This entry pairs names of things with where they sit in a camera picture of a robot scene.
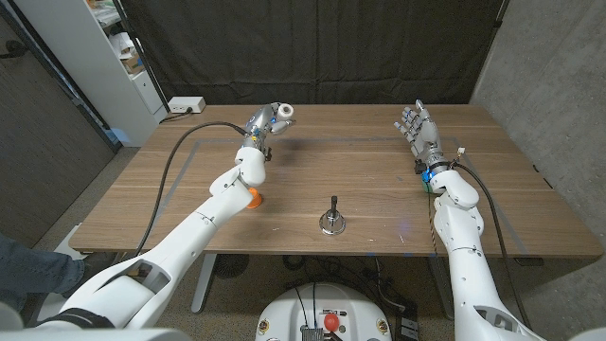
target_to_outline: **robotic arm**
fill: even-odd
[[[415,170],[429,183],[434,201],[434,226],[449,256],[457,340],[543,340],[505,307],[494,285],[480,236],[484,221],[476,207],[477,191],[450,167],[442,152],[437,127],[423,103],[417,114],[404,109],[404,125],[394,125],[411,144]],[[459,156],[465,149],[459,149]]]
[[[212,183],[208,200],[152,250],[105,269],[84,283],[65,302],[61,313],[37,329],[153,326],[217,230],[252,201],[248,188],[264,182],[264,163],[271,158],[265,137],[281,134],[294,124],[293,113],[293,107],[286,103],[260,108],[246,124],[236,166]]]

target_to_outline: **wall outlet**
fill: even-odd
[[[203,97],[173,97],[169,101],[169,108],[173,114],[181,114],[191,108],[192,113],[201,113],[206,107]]]

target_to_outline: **blue light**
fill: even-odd
[[[427,169],[426,171],[424,171],[423,173],[420,174],[420,178],[421,180],[423,180],[423,182],[425,184],[429,184],[429,181],[435,176],[435,174],[432,171],[429,171],[429,169]]]

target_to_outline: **white robot body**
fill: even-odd
[[[344,341],[391,340],[389,328],[380,329],[382,322],[387,326],[384,313],[366,296],[344,285],[324,282],[315,283],[315,309],[313,296],[313,283],[308,283],[276,298],[261,314],[255,340],[303,340],[302,330],[306,326],[313,329],[314,321],[316,328],[329,333],[324,325],[327,314],[338,316],[339,330],[334,333]],[[263,321],[267,323],[265,332]]]

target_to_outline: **person's leg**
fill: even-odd
[[[21,306],[13,307],[21,310],[27,293],[62,294],[72,289],[84,274],[84,263],[61,253],[28,249],[0,234],[0,274],[0,299],[5,296],[8,304],[21,301]]]

